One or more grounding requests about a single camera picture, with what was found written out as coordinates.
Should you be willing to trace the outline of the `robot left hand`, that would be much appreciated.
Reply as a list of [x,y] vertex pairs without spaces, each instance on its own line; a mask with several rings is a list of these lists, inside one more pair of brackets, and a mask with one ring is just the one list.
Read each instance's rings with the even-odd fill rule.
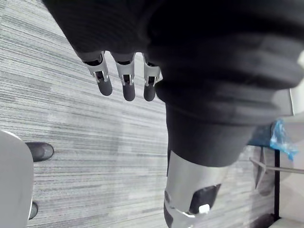
[[213,207],[255,129],[279,115],[274,94],[298,86],[301,0],[46,0],[79,58],[102,71],[103,51],[159,67],[168,169],[164,217],[195,226]]

